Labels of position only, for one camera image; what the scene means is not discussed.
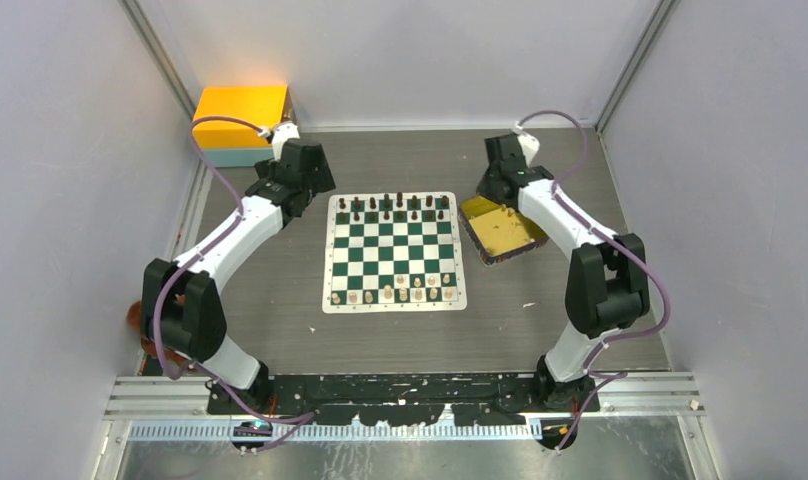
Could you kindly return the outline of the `gold tin box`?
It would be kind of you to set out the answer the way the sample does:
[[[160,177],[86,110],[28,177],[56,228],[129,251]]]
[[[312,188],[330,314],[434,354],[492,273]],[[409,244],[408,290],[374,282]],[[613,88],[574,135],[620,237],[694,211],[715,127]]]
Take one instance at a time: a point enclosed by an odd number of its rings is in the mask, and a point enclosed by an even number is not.
[[[548,235],[513,208],[482,196],[458,207],[459,220],[486,266],[507,261],[544,246]]]

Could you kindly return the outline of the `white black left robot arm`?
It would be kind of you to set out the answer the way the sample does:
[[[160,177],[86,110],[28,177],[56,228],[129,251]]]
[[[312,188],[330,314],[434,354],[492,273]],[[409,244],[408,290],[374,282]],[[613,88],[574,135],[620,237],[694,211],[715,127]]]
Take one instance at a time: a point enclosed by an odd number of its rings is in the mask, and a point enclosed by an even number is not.
[[[257,181],[203,241],[146,267],[141,300],[141,332],[154,343],[165,373],[177,376],[183,369],[168,358],[173,352],[185,366],[233,388],[233,400],[249,413],[270,403],[269,370],[230,338],[221,294],[252,253],[301,217],[317,194],[335,187],[317,141],[289,139],[278,159],[255,169]]]

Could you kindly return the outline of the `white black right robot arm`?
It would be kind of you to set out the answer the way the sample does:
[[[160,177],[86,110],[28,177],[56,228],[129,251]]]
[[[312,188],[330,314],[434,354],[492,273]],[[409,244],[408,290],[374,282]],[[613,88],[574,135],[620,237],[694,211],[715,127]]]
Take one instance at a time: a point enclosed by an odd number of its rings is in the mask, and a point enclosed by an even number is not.
[[[635,234],[602,226],[568,198],[554,176],[532,165],[539,142],[527,133],[484,141],[487,169],[480,196],[510,207],[543,230],[569,261],[564,306],[568,324],[537,363],[532,390],[547,410],[588,396],[588,372],[603,343],[650,309],[645,246]]]

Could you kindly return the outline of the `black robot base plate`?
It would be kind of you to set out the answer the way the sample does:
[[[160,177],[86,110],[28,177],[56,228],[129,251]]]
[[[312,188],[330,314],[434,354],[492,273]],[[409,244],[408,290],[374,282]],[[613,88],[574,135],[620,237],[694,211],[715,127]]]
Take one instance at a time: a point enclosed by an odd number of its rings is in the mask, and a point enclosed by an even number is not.
[[[312,416],[316,425],[428,426],[449,411],[457,426],[520,425],[528,414],[573,416],[599,408],[589,377],[551,386],[536,374],[434,373],[277,375],[228,394],[208,382],[211,415],[254,410],[285,418]]]

